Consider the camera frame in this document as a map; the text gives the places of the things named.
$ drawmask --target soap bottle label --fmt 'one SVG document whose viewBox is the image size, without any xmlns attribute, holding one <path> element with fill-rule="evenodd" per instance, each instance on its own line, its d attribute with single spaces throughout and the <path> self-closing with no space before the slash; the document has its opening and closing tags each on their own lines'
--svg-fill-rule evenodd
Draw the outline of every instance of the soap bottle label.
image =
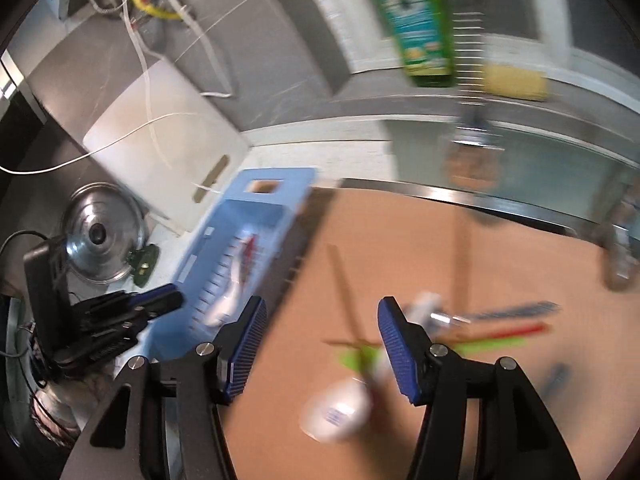
<svg viewBox="0 0 640 480">
<path fill-rule="evenodd" d="M 437 16 L 429 0 L 382 0 L 410 75 L 449 75 Z"/>
</svg>

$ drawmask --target chopstick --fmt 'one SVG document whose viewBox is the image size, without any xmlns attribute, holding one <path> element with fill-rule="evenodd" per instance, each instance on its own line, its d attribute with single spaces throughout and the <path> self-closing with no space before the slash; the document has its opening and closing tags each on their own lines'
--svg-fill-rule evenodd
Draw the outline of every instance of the chopstick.
<svg viewBox="0 0 640 480">
<path fill-rule="evenodd" d="M 453 290 L 451 292 L 452 313 L 464 315 L 469 308 L 471 286 L 471 222 L 468 211 L 462 206 L 455 210 Z"/>
<path fill-rule="evenodd" d="M 511 328 L 508 330 L 491 332 L 489 334 L 482 334 L 479 336 L 470 336 L 470 337 L 461 337 L 461 338 L 442 337 L 442 338 L 436 338 L 436 339 L 439 343 L 444 343 L 451 346 L 451 345 L 457 345 L 461 343 L 476 343 L 480 341 L 499 340 L 499 339 L 508 339 L 511 337 L 534 335 L 539 333 L 550 332 L 550 330 L 551 330 L 551 325 L 544 322 L 539 322 L 539 323 L 523 326 L 520 328 Z"/>
<path fill-rule="evenodd" d="M 360 373 L 366 377 L 366 355 L 364 353 L 364 346 L 367 345 L 367 341 L 364 339 L 364 330 L 360 326 L 360 321 L 356 314 L 356 309 L 353 303 L 353 297 L 351 295 L 351 289 L 349 283 L 347 283 L 344 267 L 342 266 L 342 260 L 340 259 L 340 253 L 338 247 L 328 244 L 327 251 L 329 253 L 329 260 L 334 270 L 335 282 L 338 286 L 338 295 L 340 296 L 340 304 L 344 310 L 344 315 L 347 319 L 347 325 L 351 332 L 351 336 L 354 339 L 354 346 L 358 351 L 358 364 Z"/>
<path fill-rule="evenodd" d="M 351 348 L 358 348 L 358 344 L 353 341 L 346 341 L 343 339 L 325 339 L 322 341 L 325 345 L 329 346 L 349 346 Z M 382 348 L 382 343 L 372 343 L 369 341 L 364 342 L 366 346 L 370 346 L 372 348 Z"/>
</svg>

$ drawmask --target blue plastic basket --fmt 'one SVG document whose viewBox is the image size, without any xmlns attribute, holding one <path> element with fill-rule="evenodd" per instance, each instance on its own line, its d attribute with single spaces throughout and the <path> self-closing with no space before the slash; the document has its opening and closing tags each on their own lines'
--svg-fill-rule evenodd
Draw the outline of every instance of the blue plastic basket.
<svg viewBox="0 0 640 480">
<path fill-rule="evenodd" d="M 239 308 L 228 322 L 238 319 L 252 294 L 262 294 L 268 311 L 273 311 L 275 305 L 270 302 L 277 300 L 279 290 L 273 283 L 286 278 L 294 256 L 290 262 L 273 263 L 282 254 L 283 243 L 315 177 L 313 168 L 268 168 L 238 174 L 196 235 L 174 276 L 173 282 L 185 297 L 183 306 L 152 323 L 144 355 L 159 361 L 174 359 L 215 338 L 219 329 L 202 323 L 202 306 L 211 304 L 226 290 L 231 255 L 238 240 L 247 234 L 256 235 L 251 271 L 242 288 Z M 274 189 L 253 192 L 260 181 L 273 183 Z"/>
</svg>

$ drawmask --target lid knob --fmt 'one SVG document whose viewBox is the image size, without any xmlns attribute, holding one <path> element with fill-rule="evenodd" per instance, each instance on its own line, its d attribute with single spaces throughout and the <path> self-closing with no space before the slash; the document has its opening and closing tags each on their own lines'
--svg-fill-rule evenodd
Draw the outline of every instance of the lid knob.
<svg viewBox="0 0 640 480">
<path fill-rule="evenodd" d="M 107 229 L 104 225 L 97 223 L 89 227 L 89 240 L 95 245 L 102 245 L 107 239 Z"/>
</svg>

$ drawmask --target pot lid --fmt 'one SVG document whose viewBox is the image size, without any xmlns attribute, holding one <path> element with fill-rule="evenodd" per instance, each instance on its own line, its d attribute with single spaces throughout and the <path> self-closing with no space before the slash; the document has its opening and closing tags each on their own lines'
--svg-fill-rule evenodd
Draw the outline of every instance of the pot lid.
<svg viewBox="0 0 640 480">
<path fill-rule="evenodd" d="M 112 184 L 78 189 L 62 219 L 66 253 L 72 270 L 92 283 L 126 276 L 129 253 L 144 246 L 146 231 L 135 200 Z"/>
</svg>

